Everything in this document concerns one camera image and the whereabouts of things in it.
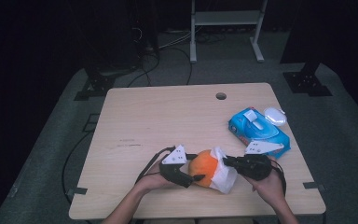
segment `shelf leg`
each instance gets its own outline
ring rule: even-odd
[[[255,37],[250,37],[252,48],[255,52],[255,57],[257,58],[257,61],[259,63],[264,62],[264,57],[263,57],[263,54],[261,54],[260,47],[258,47],[257,40],[258,40],[258,37],[260,36],[261,25],[263,24],[264,15],[266,13],[267,2],[268,2],[268,0],[264,0],[262,3],[261,9],[260,9],[260,15],[258,17],[257,26],[255,27]]]
[[[196,3],[191,1],[191,39],[190,39],[190,62],[197,62],[196,50]]]

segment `white lid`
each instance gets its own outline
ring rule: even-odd
[[[282,126],[286,123],[286,116],[284,115],[284,112],[275,107],[269,107],[265,109],[264,116],[275,126]]]

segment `gray carpet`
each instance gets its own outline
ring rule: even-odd
[[[188,42],[160,53],[158,66],[148,73],[152,86],[267,82],[272,86],[296,137],[315,181],[323,185],[327,223],[358,223],[358,106],[345,91],[339,77],[323,64],[316,76],[333,96],[309,97],[292,93],[282,73],[299,71],[303,64],[280,64],[288,33],[262,32],[259,45],[264,63],[255,59],[251,33],[226,35],[223,41],[198,44],[198,61],[190,67],[188,58],[177,49],[189,52]],[[161,34],[164,45],[178,36]],[[144,59],[144,70],[157,60]],[[115,88],[126,88],[144,71],[139,69],[119,77]],[[0,208],[0,223],[86,223],[68,217],[69,203],[62,192],[62,167],[76,143],[84,137],[67,162],[64,183],[77,185],[92,133],[83,131],[89,115],[100,113],[103,97],[74,101],[87,75],[74,74],[51,113],[48,122],[19,175],[17,192],[7,197]],[[147,86],[146,76],[132,87]],[[86,129],[92,129],[91,123]],[[301,223],[322,223],[322,216],[298,217]],[[276,223],[275,217],[255,217],[260,223]]]

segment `orange object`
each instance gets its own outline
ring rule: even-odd
[[[212,183],[212,178],[217,167],[217,159],[211,156],[211,150],[206,149],[201,151],[197,157],[188,165],[188,174],[205,175],[200,181],[195,181],[197,185],[209,188]]]

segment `blue package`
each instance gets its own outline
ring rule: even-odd
[[[276,159],[290,149],[290,139],[277,126],[253,107],[248,107],[235,114],[228,122],[228,129],[234,133],[246,146],[252,141],[265,141],[283,144],[282,149],[265,153]]]

